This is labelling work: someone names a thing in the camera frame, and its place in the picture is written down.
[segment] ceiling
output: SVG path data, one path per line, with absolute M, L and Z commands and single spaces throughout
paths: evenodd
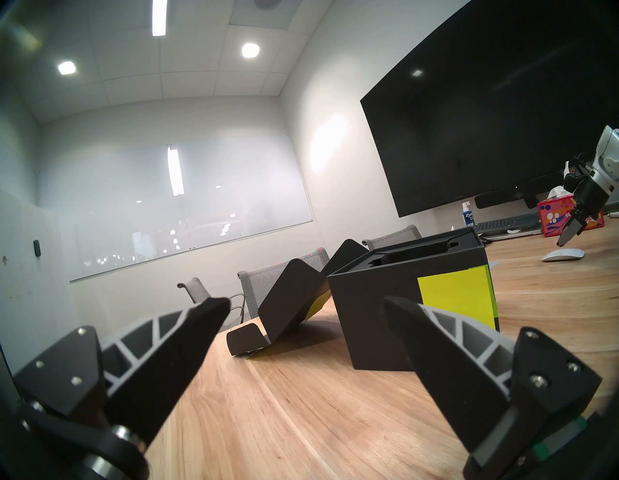
M 168 0 L 166 35 L 153 37 L 152 0 L 63 0 L 15 83 L 39 123 L 161 98 L 279 95 L 331 2 L 261 11 L 253 0 Z M 230 25 L 281 27 L 290 16 L 287 30 Z M 247 42 L 256 58 L 241 55 Z M 77 71 L 60 75 L 64 61 Z

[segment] white mouse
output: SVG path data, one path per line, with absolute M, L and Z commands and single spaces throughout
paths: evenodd
M 583 256 L 584 252 L 580 248 L 560 248 L 559 250 L 551 251 L 542 258 L 542 261 L 578 260 Z

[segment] spray bottle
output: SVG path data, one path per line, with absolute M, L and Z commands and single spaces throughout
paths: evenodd
M 462 204 L 462 216 L 464 218 L 464 224 L 467 227 L 472 227 L 475 225 L 475 220 L 473 218 L 473 212 L 469 209 L 470 202 L 464 202 Z

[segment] whiteboard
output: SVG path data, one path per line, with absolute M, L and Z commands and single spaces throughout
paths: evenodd
M 174 195 L 168 148 L 184 193 Z M 70 280 L 312 220 L 288 136 L 90 155 L 46 171 Z

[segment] wooden table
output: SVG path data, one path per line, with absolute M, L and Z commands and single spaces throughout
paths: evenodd
M 501 331 L 532 325 L 596 370 L 603 408 L 619 365 L 619 220 L 543 263 L 556 238 L 487 247 Z M 354 370 L 333 301 L 249 359 L 220 333 L 147 458 L 153 479 L 461 478 L 467 452 L 411 372 Z

